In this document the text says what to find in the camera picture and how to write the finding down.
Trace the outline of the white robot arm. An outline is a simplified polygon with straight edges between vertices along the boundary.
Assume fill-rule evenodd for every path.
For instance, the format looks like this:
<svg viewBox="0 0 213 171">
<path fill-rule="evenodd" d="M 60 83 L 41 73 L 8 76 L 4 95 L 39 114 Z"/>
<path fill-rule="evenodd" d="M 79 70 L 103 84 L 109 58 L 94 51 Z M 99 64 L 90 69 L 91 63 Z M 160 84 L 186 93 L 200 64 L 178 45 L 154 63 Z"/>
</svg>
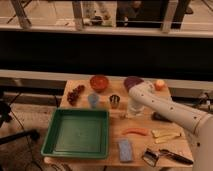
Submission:
<svg viewBox="0 0 213 171">
<path fill-rule="evenodd" d="M 153 93 L 153 85 L 149 82 L 125 83 L 125 88 L 130 97 L 131 112 L 138 113 L 142 106 L 147 106 L 198 138 L 199 146 L 193 171 L 213 169 L 212 114 L 156 96 Z"/>
</svg>

